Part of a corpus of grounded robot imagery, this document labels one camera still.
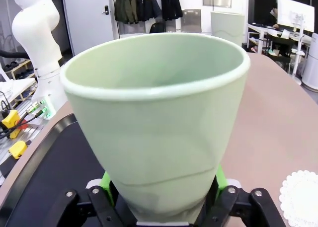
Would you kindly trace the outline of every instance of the shoe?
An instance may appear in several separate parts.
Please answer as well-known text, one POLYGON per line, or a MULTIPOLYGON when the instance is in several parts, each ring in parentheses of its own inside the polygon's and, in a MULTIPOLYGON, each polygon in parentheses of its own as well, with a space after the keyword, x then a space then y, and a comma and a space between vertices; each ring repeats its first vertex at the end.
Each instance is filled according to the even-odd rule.
POLYGON ((26 70, 25 70, 25 72, 27 72, 27 73, 28 73, 28 75, 30 75, 30 74, 33 74, 33 73, 34 73, 34 70, 26 69, 26 70))
POLYGON ((29 90, 30 90, 30 91, 35 91, 36 88, 37 88, 37 87, 35 87, 35 85, 31 85, 30 88, 29 88, 29 90))
POLYGON ((11 64, 10 64, 13 68, 15 68, 15 67, 17 67, 19 64, 18 64, 18 62, 11 62, 11 64))
POLYGON ((29 74, 27 72, 21 72, 22 79, 27 78, 29 74))
POLYGON ((3 68, 3 70, 4 70, 5 72, 9 72, 9 71, 12 70, 12 69, 13 69, 13 67, 10 66, 10 65, 6 65, 6 66, 3 68))
POLYGON ((26 90, 25 92, 22 93, 22 97, 23 97, 23 98, 28 97, 29 93, 30 93, 30 91, 29 91, 29 90, 26 90))
POLYGON ((22 74, 16 74, 16 75, 15 75, 15 79, 23 79, 22 74))

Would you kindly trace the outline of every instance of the yellow connector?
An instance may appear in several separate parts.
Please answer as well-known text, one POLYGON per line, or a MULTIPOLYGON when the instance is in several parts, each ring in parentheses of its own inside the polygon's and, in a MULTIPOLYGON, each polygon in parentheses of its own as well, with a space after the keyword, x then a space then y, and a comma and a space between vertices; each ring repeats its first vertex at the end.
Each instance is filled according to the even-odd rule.
MULTIPOLYGON (((1 122, 9 129, 11 127, 13 127, 14 125, 16 125, 20 120, 20 116, 18 114, 18 111, 14 110, 10 110, 10 113, 8 116, 6 116, 5 119, 3 119, 1 122)), ((11 139, 15 139, 16 136, 18 136, 18 134, 20 133, 20 129, 15 129, 11 134, 10 134, 10 138, 11 139)))
POLYGON ((26 150, 26 148, 27 145, 24 141, 18 141, 9 148, 9 152, 15 159, 19 159, 26 150))

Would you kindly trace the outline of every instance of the table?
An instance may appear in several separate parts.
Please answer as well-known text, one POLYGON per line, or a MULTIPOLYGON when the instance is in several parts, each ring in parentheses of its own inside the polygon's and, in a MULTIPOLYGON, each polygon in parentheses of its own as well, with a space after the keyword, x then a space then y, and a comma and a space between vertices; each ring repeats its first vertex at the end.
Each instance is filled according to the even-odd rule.
MULTIPOLYGON (((248 24, 247 27, 256 31, 257 33, 259 33, 258 43, 255 43, 254 41, 250 40, 249 35, 251 34, 251 32, 248 33, 248 35, 247 35, 247 47, 249 47, 250 42, 253 42, 258 46, 257 53, 262 54, 263 45, 264 45, 264 36, 267 34, 268 30, 271 30, 271 28, 257 27, 257 26, 251 25, 251 24, 248 24)), ((299 34, 298 33, 296 33, 295 36, 293 33, 290 33, 289 37, 296 42, 299 41, 299 34)), ((302 43, 307 47, 305 57, 307 57, 307 53, 308 53, 308 49, 310 47, 311 41, 312 41, 312 38, 310 36, 304 35, 302 43)))
MULTIPOLYGON (((249 55, 251 69, 221 165, 226 177, 239 180, 245 191, 267 189, 279 209, 279 189, 288 175, 318 173, 318 106, 271 59, 249 55)), ((70 113, 66 103, 34 139, 0 188, 0 206, 47 133, 70 113)), ((228 226, 243 224, 232 218, 228 226)))
MULTIPOLYGON (((251 24, 248 24, 247 27, 259 33, 259 39, 258 39, 258 43, 257 43, 257 47, 258 47, 257 53, 262 54, 264 36, 267 33, 268 28, 257 27, 257 26, 251 25, 251 24)), ((249 42, 251 41, 249 38, 249 35, 250 35, 250 32, 247 34, 247 47, 249 47, 249 42)))
POLYGON ((9 103, 13 102, 21 93, 28 89, 34 82, 34 78, 13 80, 12 95, 7 97, 9 103))

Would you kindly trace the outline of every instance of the light green cup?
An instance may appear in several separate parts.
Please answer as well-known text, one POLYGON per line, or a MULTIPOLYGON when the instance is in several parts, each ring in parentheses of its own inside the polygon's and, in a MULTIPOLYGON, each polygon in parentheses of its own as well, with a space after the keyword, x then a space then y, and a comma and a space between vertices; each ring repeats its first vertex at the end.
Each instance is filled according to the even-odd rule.
POLYGON ((249 66, 234 43, 187 33, 119 39, 65 64, 79 125, 139 221, 196 220, 249 66))

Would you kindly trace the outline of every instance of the jacket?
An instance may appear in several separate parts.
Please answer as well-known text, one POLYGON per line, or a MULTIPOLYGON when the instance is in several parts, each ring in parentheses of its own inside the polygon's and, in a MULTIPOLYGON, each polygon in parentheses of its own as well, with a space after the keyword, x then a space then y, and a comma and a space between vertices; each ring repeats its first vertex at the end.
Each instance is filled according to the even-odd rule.
POLYGON ((138 23, 136 0, 116 0, 115 20, 125 24, 138 23))
POLYGON ((183 16, 179 0, 161 0, 162 18, 167 20, 178 19, 183 16))
POLYGON ((277 19, 271 13, 268 13, 267 17, 262 21, 262 24, 266 26, 274 26, 276 23, 277 19))
POLYGON ((147 21, 161 15, 157 0, 137 0, 137 17, 139 21, 147 21))

